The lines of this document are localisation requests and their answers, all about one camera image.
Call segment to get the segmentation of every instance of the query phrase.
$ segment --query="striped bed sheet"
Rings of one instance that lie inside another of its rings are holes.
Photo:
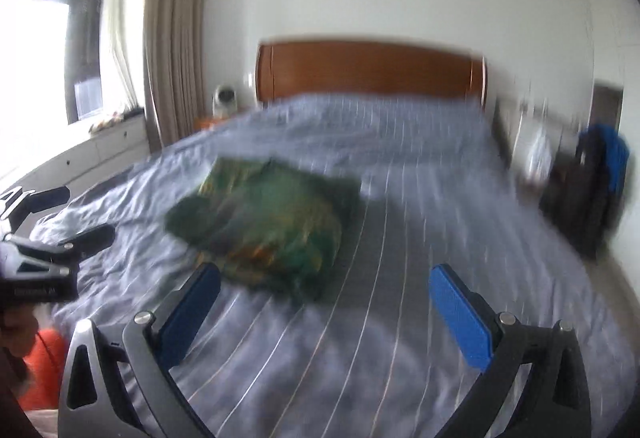
[[[193,270],[164,213],[219,155],[279,158],[361,180],[361,203],[316,303],[223,284],[171,374],[217,437],[433,437],[478,376],[430,303],[430,268],[448,262],[496,310],[551,326],[569,319],[584,355],[593,436],[631,401],[637,358],[582,264],[533,208],[517,202],[478,105],[308,95],[236,118],[164,150],[41,221],[56,241],[116,225],[114,245],[82,266],[80,296],[56,306],[66,335],[81,319],[123,322],[156,307]],[[521,371],[490,435],[504,429]],[[148,408],[126,374],[143,421]]]

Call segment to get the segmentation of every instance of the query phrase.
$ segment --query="hand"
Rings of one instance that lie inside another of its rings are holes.
[[[7,308],[0,320],[0,346],[14,357],[25,357],[33,348],[37,331],[33,305]]]

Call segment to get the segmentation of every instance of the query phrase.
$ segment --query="bed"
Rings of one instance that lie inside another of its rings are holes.
[[[432,437],[478,376],[431,306],[426,281],[448,262],[496,311],[525,323],[573,322],[590,385],[593,436],[628,407],[637,358],[577,255],[521,206],[482,113],[481,57],[404,44],[299,40],[260,47],[257,95],[268,104],[165,149],[42,220],[57,241],[92,225],[117,239],[56,306],[69,335],[91,317],[122,322],[154,308],[193,270],[195,253],[162,216],[216,157],[276,157],[355,176],[361,205],[321,299],[303,306],[224,284],[171,374],[217,437]],[[523,368],[490,435],[504,429]],[[142,396],[127,388],[143,421]]]

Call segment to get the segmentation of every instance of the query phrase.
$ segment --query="wooden floor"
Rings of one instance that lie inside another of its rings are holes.
[[[603,252],[597,261],[587,261],[584,267],[594,290],[604,297],[621,331],[640,355],[640,303],[619,264]]]

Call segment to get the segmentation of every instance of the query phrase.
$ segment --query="wooden headboard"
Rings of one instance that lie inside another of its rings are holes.
[[[305,92],[423,94],[484,104],[484,59],[379,41],[305,40],[261,44],[258,100]]]

